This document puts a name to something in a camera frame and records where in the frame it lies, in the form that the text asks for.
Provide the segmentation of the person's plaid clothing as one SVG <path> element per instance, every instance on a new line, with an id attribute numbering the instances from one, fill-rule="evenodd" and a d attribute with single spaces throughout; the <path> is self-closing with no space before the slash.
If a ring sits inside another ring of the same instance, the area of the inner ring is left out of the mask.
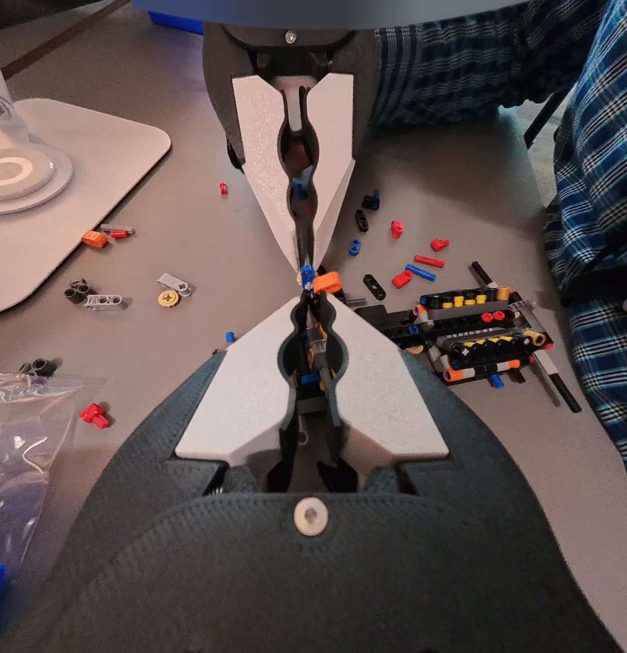
<path id="1" fill-rule="evenodd" d="M 546 256 L 580 385 L 627 475 L 627 1 L 609 1 L 555 137 Z"/>

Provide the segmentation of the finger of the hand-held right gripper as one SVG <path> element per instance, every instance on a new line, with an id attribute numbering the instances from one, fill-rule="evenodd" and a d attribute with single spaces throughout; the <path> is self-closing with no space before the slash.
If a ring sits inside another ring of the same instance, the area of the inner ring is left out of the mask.
<path id="1" fill-rule="evenodd" d="M 353 76 L 329 73 L 307 95 L 307 117 L 317 139 L 311 183 L 317 200 L 312 266 L 323 261 L 355 166 L 352 156 Z"/>
<path id="2" fill-rule="evenodd" d="M 306 169 L 302 134 L 291 130 L 287 94 L 261 77 L 233 79 L 237 120 L 243 147 L 242 170 L 276 242 L 295 271 L 302 266 L 291 187 Z"/>

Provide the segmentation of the clear plastic bag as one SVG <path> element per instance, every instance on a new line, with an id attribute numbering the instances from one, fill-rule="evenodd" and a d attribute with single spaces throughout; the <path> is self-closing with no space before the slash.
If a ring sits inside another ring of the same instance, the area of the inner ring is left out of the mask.
<path id="1" fill-rule="evenodd" d="M 19 570 L 48 494 L 51 468 L 104 378 L 0 373 L 0 565 Z"/>

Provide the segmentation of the white stand base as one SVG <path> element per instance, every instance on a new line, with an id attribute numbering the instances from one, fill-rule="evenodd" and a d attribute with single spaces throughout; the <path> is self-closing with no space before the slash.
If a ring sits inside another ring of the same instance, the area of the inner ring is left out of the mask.
<path id="1" fill-rule="evenodd" d="M 64 153 L 72 177 L 40 206 L 0 214 L 0 312 L 29 297 L 168 152 L 162 130 L 50 99 L 14 103 L 32 142 Z"/>

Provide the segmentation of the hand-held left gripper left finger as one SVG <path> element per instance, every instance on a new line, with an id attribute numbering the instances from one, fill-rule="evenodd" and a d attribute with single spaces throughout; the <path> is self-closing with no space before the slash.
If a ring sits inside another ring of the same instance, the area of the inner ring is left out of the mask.
<path id="1" fill-rule="evenodd" d="M 296 390 L 283 347 L 298 329 L 300 296 L 265 318 L 223 352 L 178 444 L 185 460 L 279 460 L 300 444 Z"/>

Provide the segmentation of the light grey thin liftarm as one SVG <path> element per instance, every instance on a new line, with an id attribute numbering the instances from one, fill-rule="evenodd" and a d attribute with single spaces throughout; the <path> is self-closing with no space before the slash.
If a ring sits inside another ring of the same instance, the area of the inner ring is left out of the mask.
<path id="1" fill-rule="evenodd" d="M 191 286 L 187 282 L 169 273 L 163 273 L 157 279 L 157 283 L 164 289 L 176 292 L 180 297 L 189 297 L 193 293 Z"/>

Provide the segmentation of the person's right forearm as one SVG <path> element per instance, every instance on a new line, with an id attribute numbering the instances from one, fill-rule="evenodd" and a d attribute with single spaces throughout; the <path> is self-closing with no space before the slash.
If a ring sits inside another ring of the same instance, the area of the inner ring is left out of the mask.
<path id="1" fill-rule="evenodd" d="M 545 26 L 465 19 L 376 30 L 371 127 L 455 125 L 545 102 L 579 77 L 601 18 Z"/>

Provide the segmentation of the lego technic engine model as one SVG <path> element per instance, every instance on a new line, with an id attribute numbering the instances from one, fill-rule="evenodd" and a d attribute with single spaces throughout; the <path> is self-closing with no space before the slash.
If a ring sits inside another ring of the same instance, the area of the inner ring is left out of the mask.
<path id="1" fill-rule="evenodd" d="M 322 400 L 331 421 L 330 450 L 334 427 L 330 407 L 330 386 L 335 373 L 326 362 L 327 334 L 320 322 L 320 296 L 312 291 L 316 277 L 305 255 L 300 269 L 303 294 L 292 318 L 297 333 L 283 347 L 285 371 L 296 390 L 295 411 L 300 403 Z M 368 306 L 354 313 L 386 336 L 402 351 L 424 348 L 435 372 L 444 383 L 457 383 L 510 372 L 542 358 L 552 340 L 542 326 L 515 302 L 513 293 L 485 278 L 486 286 L 452 290 L 423 296 L 409 311 L 389 314 L 383 306 Z"/>

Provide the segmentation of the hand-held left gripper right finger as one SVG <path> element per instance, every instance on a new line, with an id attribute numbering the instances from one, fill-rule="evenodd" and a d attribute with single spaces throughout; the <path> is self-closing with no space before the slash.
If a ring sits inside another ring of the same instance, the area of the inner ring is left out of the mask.
<path id="1" fill-rule="evenodd" d="M 441 460 L 448 446 L 403 351 L 333 295 L 320 296 L 327 334 L 332 451 L 344 460 Z"/>

